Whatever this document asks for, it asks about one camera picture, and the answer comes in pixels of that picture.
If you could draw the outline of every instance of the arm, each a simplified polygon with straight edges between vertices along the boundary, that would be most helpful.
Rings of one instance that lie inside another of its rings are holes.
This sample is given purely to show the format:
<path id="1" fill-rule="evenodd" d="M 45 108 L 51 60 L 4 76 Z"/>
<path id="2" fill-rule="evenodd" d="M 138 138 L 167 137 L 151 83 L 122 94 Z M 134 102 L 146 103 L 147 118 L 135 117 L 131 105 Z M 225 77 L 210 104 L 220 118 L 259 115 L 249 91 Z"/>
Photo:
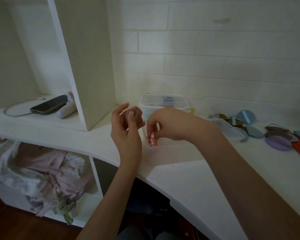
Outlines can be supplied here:
<path id="1" fill-rule="evenodd" d="M 193 143 L 248 239 L 300 239 L 300 216 L 240 156 L 215 124 L 174 108 L 152 114 L 148 135 Z"/>
<path id="2" fill-rule="evenodd" d="M 107 193 L 78 235 L 77 240 L 109 240 L 117 237 L 142 158 L 142 144 L 138 129 L 145 125 L 142 119 L 138 125 L 136 124 L 140 118 L 135 118 L 134 115 L 137 113 L 140 117 L 142 115 L 142 112 L 137 111 L 139 108 L 120 115 L 128 105 L 128 103 L 120 105 L 113 111 L 111 117 L 111 137 L 120 154 L 119 169 Z"/>

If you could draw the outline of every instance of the person's left hand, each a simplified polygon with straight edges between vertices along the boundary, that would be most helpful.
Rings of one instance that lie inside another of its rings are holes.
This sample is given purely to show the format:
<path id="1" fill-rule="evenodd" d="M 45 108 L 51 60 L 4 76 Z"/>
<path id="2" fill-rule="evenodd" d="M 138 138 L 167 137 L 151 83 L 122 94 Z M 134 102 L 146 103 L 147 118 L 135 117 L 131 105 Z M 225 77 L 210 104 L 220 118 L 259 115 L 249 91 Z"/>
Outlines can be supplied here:
<path id="1" fill-rule="evenodd" d="M 121 104 L 112 112 L 111 138 L 119 151 L 120 165 L 139 167 L 142 143 L 138 129 L 146 123 L 142 120 L 142 111 L 138 107 L 123 112 L 128 106 L 129 103 Z"/>

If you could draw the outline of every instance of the plastic container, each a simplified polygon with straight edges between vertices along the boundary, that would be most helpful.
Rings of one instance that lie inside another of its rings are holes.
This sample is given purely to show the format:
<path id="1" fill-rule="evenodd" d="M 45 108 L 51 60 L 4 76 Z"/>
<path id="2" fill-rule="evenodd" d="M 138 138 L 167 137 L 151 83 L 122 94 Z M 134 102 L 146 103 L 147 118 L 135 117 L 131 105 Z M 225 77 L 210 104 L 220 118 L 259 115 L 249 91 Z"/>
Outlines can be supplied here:
<path id="1" fill-rule="evenodd" d="M 172 97 L 176 103 L 167 101 L 165 98 Z M 244 135 L 234 129 L 229 123 L 221 118 L 208 118 L 214 114 L 210 106 L 203 97 L 185 97 L 180 95 L 165 95 L 165 94 L 145 94 L 140 100 L 140 108 L 143 111 L 142 117 L 146 121 L 148 117 L 157 109 L 164 106 L 173 106 L 175 108 L 189 112 L 194 108 L 194 115 L 207 119 L 215 123 L 230 143 L 238 143 L 244 138 Z M 148 137 L 146 127 L 142 128 L 144 134 L 144 146 L 146 150 L 145 156 L 151 165 L 166 165 L 174 163 L 184 163 L 190 161 L 197 161 L 204 159 L 199 150 L 187 141 L 173 141 L 167 138 L 160 138 L 158 146 L 150 146 L 148 144 Z"/>
<path id="2" fill-rule="evenodd" d="M 182 95 L 147 93 L 141 97 L 139 103 L 139 108 L 143 112 L 142 117 L 145 121 L 157 109 L 164 107 L 174 107 L 181 110 L 189 109 L 187 99 Z"/>

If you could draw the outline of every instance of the white brick wall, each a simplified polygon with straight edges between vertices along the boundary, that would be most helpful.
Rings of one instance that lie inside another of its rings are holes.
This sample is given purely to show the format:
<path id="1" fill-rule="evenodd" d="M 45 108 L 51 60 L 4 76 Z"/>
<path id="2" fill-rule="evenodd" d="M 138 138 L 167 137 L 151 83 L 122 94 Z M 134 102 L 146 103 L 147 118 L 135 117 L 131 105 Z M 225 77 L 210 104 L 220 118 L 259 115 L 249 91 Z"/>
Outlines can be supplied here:
<path id="1" fill-rule="evenodd" d="M 300 113 L 300 0 L 107 4 L 118 103 L 166 92 L 260 120 Z"/>

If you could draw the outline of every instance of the forearm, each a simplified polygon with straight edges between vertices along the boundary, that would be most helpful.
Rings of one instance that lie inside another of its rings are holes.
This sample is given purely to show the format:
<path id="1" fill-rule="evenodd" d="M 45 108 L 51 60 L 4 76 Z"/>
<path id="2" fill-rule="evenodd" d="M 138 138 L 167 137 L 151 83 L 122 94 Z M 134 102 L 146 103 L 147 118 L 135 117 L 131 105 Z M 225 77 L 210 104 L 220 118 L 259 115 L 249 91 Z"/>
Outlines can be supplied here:
<path id="1" fill-rule="evenodd" d="M 104 198 L 77 240 L 116 239 L 138 167 L 120 165 Z"/>
<path id="2" fill-rule="evenodd" d="M 207 130 L 194 134 L 192 143 L 206 159 L 247 237 L 300 239 L 300 216 L 252 169 L 219 130 L 213 127 L 213 131 Z"/>

